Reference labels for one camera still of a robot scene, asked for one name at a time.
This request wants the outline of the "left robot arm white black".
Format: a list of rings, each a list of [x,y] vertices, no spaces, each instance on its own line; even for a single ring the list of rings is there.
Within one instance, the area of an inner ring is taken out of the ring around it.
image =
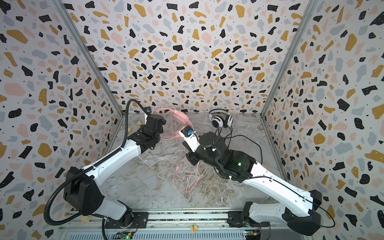
[[[116,221],[121,228],[130,227],[134,217],[132,209],[120,201],[105,197],[99,187],[128,161],[148,149],[154,149],[161,140],[160,134],[164,132],[165,124],[166,120],[160,115],[148,116],[146,124],[129,135],[123,147],[116,148],[109,155],[90,165],[87,173],[65,186],[66,202],[82,216],[107,217]]]

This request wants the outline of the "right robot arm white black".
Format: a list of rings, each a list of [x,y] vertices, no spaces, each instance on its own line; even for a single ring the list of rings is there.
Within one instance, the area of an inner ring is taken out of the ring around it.
[[[322,203],[322,194],[319,191],[306,191],[291,185],[255,158],[230,150],[225,140],[213,132],[197,136],[193,129],[186,127],[179,134],[192,165],[203,162],[213,167],[219,176],[244,183],[278,201],[276,204],[245,203],[242,216],[245,221],[282,223],[305,236],[312,236],[320,229],[321,215],[317,209]]]

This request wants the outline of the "pink headphones with cable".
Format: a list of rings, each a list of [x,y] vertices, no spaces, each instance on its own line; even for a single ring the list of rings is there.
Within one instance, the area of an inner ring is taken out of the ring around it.
[[[155,110],[154,114],[165,114],[166,115],[165,118],[166,117],[169,118],[169,120],[167,120],[167,124],[169,125],[171,132],[169,134],[165,132],[164,136],[163,134],[161,134],[161,140],[169,141],[174,139],[180,139],[181,136],[179,131],[181,131],[183,127],[190,126],[192,127],[192,129],[194,128],[189,117],[181,111],[170,109],[170,108],[160,108]],[[180,167],[182,164],[184,164],[189,171],[186,174],[181,176],[179,175],[178,171],[180,170]],[[173,185],[177,191],[185,191],[186,193],[190,193],[195,188],[200,178],[201,176],[199,173],[199,164],[197,164],[196,172],[192,174],[192,169],[189,166],[189,164],[185,160],[180,160],[176,164],[176,169],[173,176]],[[177,180],[179,181],[186,180],[187,181],[186,186],[181,189],[178,188],[176,185]]]

